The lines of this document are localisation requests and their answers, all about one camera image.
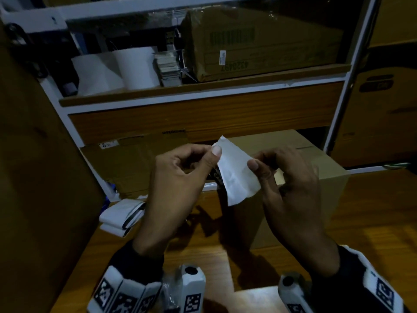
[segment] black round hole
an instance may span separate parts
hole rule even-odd
[[[293,277],[290,277],[290,276],[288,276],[288,277],[285,277],[284,278],[284,280],[282,281],[282,284],[285,286],[285,287],[289,287],[291,284],[293,284],[294,283],[294,278]]]
[[[199,271],[194,267],[185,268],[185,272],[189,275],[196,275]]]

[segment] hand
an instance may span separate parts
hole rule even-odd
[[[340,267],[339,252],[324,231],[319,178],[311,164],[290,147],[259,152],[253,158],[247,165],[261,184],[266,220],[275,237],[307,270],[334,275]],[[285,179],[281,187],[274,179],[278,168]]]
[[[190,214],[206,178],[220,160],[219,146],[186,144],[158,155],[149,197],[133,248],[143,256],[159,257]],[[195,169],[185,173],[183,168]]]

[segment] fingernail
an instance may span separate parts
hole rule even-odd
[[[213,147],[211,147],[211,152],[216,156],[219,156],[222,152],[222,148],[220,146],[214,145]]]
[[[249,159],[249,160],[248,160],[248,167],[249,167],[249,169],[251,169],[252,171],[255,171],[255,170],[258,170],[259,165],[258,165],[258,163],[256,162],[256,160],[255,160],[255,159]]]

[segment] barcode sticker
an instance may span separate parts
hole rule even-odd
[[[100,143],[99,146],[101,149],[106,149],[106,148],[110,148],[114,146],[119,146],[119,142],[118,141],[105,142],[105,143]]]
[[[226,51],[221,50],[220,51],[220,57],[218,59],[218,64],[221,66],[224,66],[226,64]]]

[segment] wooden table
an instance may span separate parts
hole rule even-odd
[[[329,225],[340,244],[362,251],[417,310],[417,176],[400,171],[353,175]],[[282,246],[245,251],[217,192],[202,193],[189,222],[165,253],[164,269],[199,265],[206,275],[205,312],[286,312],[276,285],[283,272],[305,271]],[[51,312],[85,312],[107,262],[125,239],[99,229]]]

